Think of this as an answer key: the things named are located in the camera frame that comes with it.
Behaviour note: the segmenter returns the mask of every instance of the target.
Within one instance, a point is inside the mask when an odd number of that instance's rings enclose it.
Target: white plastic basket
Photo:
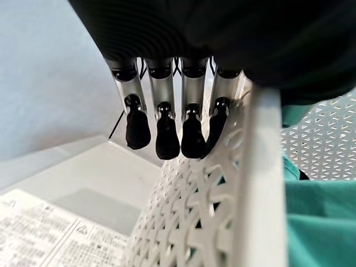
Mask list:
[[[280,97],[248,87],[205,159],[164,163],[123,266],[286,266]]]

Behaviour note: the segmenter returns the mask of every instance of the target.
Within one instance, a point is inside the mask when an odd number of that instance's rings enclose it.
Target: green fabric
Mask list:
[[[299,181],[290,164],[284,156],[289,266],[356,266],[356,182]]]

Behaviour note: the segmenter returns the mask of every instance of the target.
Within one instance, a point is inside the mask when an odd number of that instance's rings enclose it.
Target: robotic hand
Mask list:
[[[281,90],[283,126],[297,123],[309,106],[355,86],[356,17],[352,0],[288,2],[250,0],[70,0],[104,56],[127,113],[132,149],[150,140],[137,72],[146,60],[157,120],[156,152],[179,154],[172,59],[182,63],[182,153],[202,158],[214,147],[234,99],[241,70],[259,86]],[[207,59],[216,73],[210,132],[201,133]]]

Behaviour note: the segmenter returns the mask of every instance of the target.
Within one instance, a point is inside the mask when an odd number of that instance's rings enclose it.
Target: warning symbol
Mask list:
[[[80,226],[77,228],[77,232],[86,235],[88,233],[88,228],[84,226]]]

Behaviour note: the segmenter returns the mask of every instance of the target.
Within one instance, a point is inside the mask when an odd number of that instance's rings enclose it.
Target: lattice pattern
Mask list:
[[[128,243],[124,266],[225,266],[231,250],[232,190],[239,176],[244,103],[204,160],[166,161]],[[209,103],[210,93],[204,103]],[[208,132],[208,110],[203,131]]]
[[[356,180],[356,90],[323,101],[282,131],[286,154],[311,179]]]

